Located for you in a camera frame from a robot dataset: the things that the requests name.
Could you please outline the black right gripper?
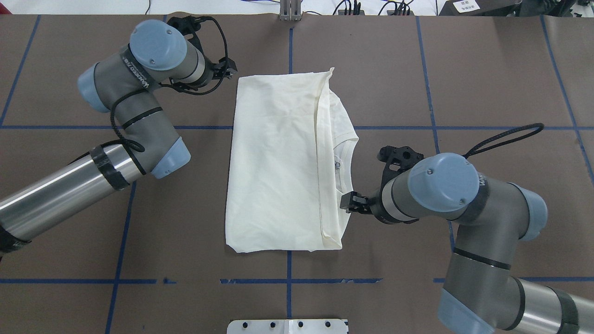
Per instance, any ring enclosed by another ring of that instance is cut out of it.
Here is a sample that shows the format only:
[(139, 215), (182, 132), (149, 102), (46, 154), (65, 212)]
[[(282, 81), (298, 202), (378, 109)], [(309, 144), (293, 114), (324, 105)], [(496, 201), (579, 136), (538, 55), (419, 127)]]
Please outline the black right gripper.
[(346, 213), (373, 214), (376, 220), (388, 223), (388, 214), (382, 203), (380, 188), (369, 197), (358, 192), (345, 193), (340, 198), (340, 209)]

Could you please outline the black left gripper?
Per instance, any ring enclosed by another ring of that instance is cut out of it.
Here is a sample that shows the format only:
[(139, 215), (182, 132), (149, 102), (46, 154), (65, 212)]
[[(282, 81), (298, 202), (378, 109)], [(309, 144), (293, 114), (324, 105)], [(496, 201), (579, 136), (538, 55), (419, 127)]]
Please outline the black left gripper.
[(205, 60), (205, 68), (202, 74), (202, 87), (206, 87), (213, 80), (231, 78), (238, 72), (235, 61), (230, 58), (221, 58), (218, 63)]

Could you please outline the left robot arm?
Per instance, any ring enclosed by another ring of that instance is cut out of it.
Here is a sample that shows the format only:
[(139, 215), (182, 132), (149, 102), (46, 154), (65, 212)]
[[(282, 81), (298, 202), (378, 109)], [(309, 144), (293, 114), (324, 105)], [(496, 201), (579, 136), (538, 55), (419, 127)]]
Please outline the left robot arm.
[(145, 175), (164, 178), (191, 153), (155, 93), (204, 96), (233, 76), (225, 32), (210, 15), (138, 23), (115, 53), (77, 80), (82, 98), (108, 116), (111, 136), (1, 201), (1, 254), (121, 192)]

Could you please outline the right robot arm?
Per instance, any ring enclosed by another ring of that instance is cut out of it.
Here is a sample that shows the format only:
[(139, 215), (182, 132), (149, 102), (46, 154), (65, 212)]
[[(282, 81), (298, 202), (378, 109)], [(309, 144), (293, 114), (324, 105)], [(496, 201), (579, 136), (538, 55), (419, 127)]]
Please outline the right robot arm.
[(349, 192), (340, 208), (385, 224), (435, 216), (458, 224), (438, 318), (457, 334), (591, 334), (593, 302), (510, 274), (519, 241), (535, 239), (548, 220), (540, 195), (479, 173), (462, 155), (395, 154), (380, 188)]

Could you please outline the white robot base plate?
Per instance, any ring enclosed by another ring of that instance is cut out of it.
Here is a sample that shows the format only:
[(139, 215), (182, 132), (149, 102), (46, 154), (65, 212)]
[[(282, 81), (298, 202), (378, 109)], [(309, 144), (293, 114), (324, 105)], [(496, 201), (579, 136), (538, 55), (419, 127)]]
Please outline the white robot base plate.
[(227, 326), (227, 334), (348, 334), (343, 319), (237, 320)]

